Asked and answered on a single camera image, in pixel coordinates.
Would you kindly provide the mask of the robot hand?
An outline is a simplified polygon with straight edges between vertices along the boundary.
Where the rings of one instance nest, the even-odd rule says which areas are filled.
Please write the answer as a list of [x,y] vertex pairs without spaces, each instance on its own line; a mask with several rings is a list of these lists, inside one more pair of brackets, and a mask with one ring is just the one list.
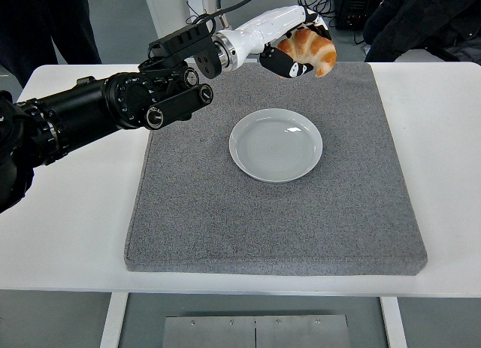
[[234,30],[223,29],[213,40],[226,71],[241,67],[253,54],[262,67],[281,77],[299,77],[310,71],[324,77],[337,60],[324,19],[298,5],[267,11]]

